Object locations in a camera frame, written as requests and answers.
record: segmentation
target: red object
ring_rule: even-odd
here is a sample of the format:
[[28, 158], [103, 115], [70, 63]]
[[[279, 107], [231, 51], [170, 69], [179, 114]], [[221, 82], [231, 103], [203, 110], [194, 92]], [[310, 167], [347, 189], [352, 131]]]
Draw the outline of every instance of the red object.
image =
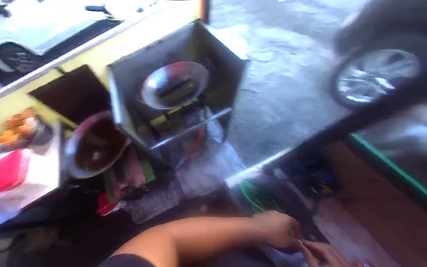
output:
[[108, 213], [110, 213], [116, 206], [118, 205], [118, 202], [115, 203], [108, 203], [108, 197], [105, 193], [103, 193], [100, 197], [98, 197], [98, 209], [96, 210], [96, 213], [98, 213], [101, 216], [105, 216]]
[[17, 149], [0, 159], [0, 193], [11, 190], [26, 180], [30, 151]]

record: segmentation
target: human arm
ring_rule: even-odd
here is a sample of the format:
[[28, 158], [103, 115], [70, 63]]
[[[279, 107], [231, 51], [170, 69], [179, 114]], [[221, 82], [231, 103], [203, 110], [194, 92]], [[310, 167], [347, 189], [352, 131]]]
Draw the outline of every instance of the human arm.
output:
[[297, 243], [299, 224], [276, 211], [253, 218], [198, 217], [181, 219], [150, 228], [137, 235], [113, 255], [135, 254], [156, 267], [176, 267], [214, 256], [232, 247], [267, 242], [276, 247]]

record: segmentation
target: green trim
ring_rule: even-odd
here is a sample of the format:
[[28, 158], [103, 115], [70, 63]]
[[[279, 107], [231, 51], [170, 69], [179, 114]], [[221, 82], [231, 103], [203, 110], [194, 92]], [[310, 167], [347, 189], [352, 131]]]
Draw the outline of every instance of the green trim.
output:
[[382, 160], [389, 168], [391, 168], [394, 172], [396, 172], [403, 179], [405, 179], [410, 185], [412, 185], [414, 188], [419, 190], [425, 197], [427, 197], [427, 188], [424, 187], [424, 185], [422, 185], [418, 180], [416, 180], [416, 178], [402, 170], [398, 165], [396, 165], [387, 156], [385, 156], [378, 148], [367, 142], [364, 138], [360, 137], [356, 133], [351, 133], [350, 137], [353, 138], [360, 145], [362, 145], [365, 149], [368, 149], [369, 152], [371, 152], [377, 158]]

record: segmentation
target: dark fabric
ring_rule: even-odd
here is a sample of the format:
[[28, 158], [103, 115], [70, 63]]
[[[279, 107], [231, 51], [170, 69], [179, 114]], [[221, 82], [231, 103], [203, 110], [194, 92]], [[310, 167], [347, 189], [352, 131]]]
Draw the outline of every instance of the dark fabric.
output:
[[119, 254], [108, 258], [99, 267], [154, 267], [154, 265], [137, 255]]

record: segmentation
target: finger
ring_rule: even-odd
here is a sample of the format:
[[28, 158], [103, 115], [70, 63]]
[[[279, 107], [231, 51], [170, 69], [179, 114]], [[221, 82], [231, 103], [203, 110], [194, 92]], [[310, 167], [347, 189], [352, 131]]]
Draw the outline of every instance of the finger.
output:
[[297, 246], [300, 252], [304, 254], [304, 258], [309, 264], [309, 267], [319, 267], [319, 262], [312, 255], [311, 251], [309, 251], [302, 243]]
[[304, 239], [302, 232], [301, 232], [301, 228], [299, 226], [299, 222], [296, 221], [296, 219], [294, 219], [294, 218], [291, 218], [291, 219], [292, 219], [292, 221], [291, 221], [290, 226], [291, 226], [291, 228], [293, 228], [294, 236], [300, 240]]
[[329, 248], [331, 246], [329, 246], [328, 244], [311, 241], [303, 241], [303, 244], [307, 249], [310, 249], [312, 252], [318, 253], [323, 259], [325, 259], [329, 266], [343, 266], [343, 261], [341, 257], [337, 257], [337, 254], [332, 252], [332, 250]]

